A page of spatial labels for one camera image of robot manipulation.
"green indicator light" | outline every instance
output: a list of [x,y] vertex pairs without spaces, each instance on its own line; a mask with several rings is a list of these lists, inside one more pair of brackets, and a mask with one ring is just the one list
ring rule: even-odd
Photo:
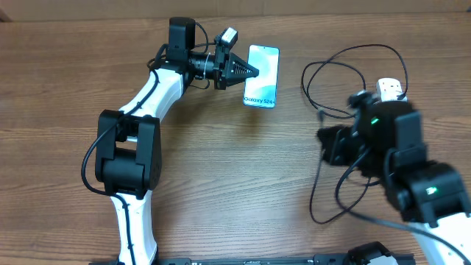
[[430,187],[425,189],[425,191],[427,191],[427,195],[435,194],[438,190],[439,189],[437,189],[436,187]]
[[377,123],[378,121],[380,121],[380,119],[374,117],[373,119],[371,119],[371,125]]

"wooden surface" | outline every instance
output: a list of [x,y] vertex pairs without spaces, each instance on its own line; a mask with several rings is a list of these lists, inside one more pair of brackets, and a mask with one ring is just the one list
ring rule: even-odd
[[0,0],[12,21],[465,12],[471,0]]
[[[423,113],[430,157],[452,163],[470,190],[470,14],[199,21],[210,36],[228,26],[239,30],[233,51],[243,58],[252,43],[280,48],[277,106],[243,106],[240,84],[227,91],[189,88],[171,108],[161,125],[164,166],[152,198],[160,256],[309,256],[379,240],[423,264],[408,233],[350,216],[325,226],[311,221],[319,123],[301,93],[300,75],[307,63],[349,46],[395,47],[409,70],[408,97]],[[118,255],[112,203],[83,186],[80,164],[96,137],[98,115],[142,88],[145,62],[167,41],[167,31],[167,19],[0,24],[0,264],[86,264]],[[388,50],[351,51],[339,61],[358,67],[369,90],[381,77],[404,80]],[[354,72],[328,66],[312,94],[345,107],[360,89]],[[88,179],[101,188],[93,167],[92,161]],[[314,201],[320,219],[339,210],[333,190],[343,170],[322,168]],[[351,202],[360,192],[348,184],[341,197]],[[399,220],[379,187],[356,210]]]

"white arm segment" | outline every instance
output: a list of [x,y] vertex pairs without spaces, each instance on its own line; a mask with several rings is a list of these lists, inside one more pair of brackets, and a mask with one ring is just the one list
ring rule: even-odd
[[[166,69],[158,69],[156,72],[159,77],[159,83],[154,93],[144,102],[142,108],[135,111],[132,115],[139,117],[150,115],[154,118],[159,118],[160,122],[162,122],[171,105],[183,94],[183,77],[175,71]],[[145,86],[130,103],[123,106],[120,110],[126,113],[133,109],[148,94],[154,83],[155,75],[149,72],[149,80]],[[136,142],[137,138],[128,137],[127,140]],[[143,199],[136,199],[131,194],[118,193],[118,195],[126,200],[129,208],[130,233],[135,265],[150,265],[157,253],[157,243],[152,233],[152,191],[147,191]],[[121,238],[119,261],[125,265],[132,265],[131,253],[127,248],[127,227],[123,204],[114,197],[111,197],[111,200],[115,205],[116,214],[118,215],[119,236]]]
[[[152,233],[152,215],[151,215],[151,196],[152,191],[147,191],[143,199],[136,199],[131,194],[117,195],[123,197],[128,204],[130,215],[130,232],[132,250],[134,251],[134,259],[136,265],[150,265],[154,261],[157,253],[157,243]],[[127,248],[126,234],[126,215],[124,213],[123,204],[119,199],[111,197],[118,215],[119,236],[121,238],[121,252],[119,261],[132,265],[131,253]]]
[[[471,218],[467,218],[464,213],[456,213],[441,218],[438,223],[437,228],[430,228],[428,224],[423,223],[409,225],[444,239],[471,259]],[[442,243],[426,236],[414,236],[429,264],[463,265],[463,260]]]

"smartphone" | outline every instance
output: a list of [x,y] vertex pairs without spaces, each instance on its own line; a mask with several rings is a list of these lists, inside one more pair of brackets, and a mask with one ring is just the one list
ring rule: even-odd
[[258,76],[245,80],[244,104],[254,107],[275,107],[280,50],[251,45],[247,62],[258,69]]

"wooden tabletop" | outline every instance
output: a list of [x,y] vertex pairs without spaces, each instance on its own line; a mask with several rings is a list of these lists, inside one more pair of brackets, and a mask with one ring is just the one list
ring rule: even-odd
[[[430,158],[454,165],[471,190],[471,15],[312,15],[205,18],[209,36],[239,31],[233,51],[280,48],[277,106],[242,104],[243,84],[226,91],[189,88],[161,124],[163,170],[152,198],[160,257],[248,258],[345,252],[381,241],[423,254],[412,235],[343,216],[314,224],[308,199],[319,157],[316,111],[300,90],[306,64],[358,44],[384,43],[406,61],[408,98],[422,111]],[[168,20],[0,24],[0,264],[86,264],[117,257],[119,236],[109,198],[89,192],[80,164],[104,109],[128,103],[147,81],[145,62],[168,39]],[[197,33],[197,42],[203,37]],[[404,85],[394,53],[366,48],[338,61]],[[328,66],[313,98],[346,108],[361,90],[355,72]],[[351,121],[328,119],[327,124]],[[102,188],[88,165],[88,179]],[[339,211],[333,198],[344,168],[322,167],[314,212]],[[358,174],[357,181],[366,181]],[[346,184],[352,202],[361,187]],[[400,221],[383,189],[356,210]]]

